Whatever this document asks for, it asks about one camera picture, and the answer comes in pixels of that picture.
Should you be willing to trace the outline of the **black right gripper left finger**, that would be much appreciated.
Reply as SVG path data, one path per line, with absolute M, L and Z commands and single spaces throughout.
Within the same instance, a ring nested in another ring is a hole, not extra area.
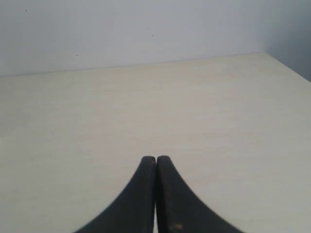
M 156 160 L 142 157 L 131 180 L 115 200 L 78 233 L 152 233 Z

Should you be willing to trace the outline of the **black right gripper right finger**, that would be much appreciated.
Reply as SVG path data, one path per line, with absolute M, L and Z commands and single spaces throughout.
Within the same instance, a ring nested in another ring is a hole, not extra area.
M 159 233 L 237 232 L 195 195 L 164 155 L 157 158 L 156 218 Z

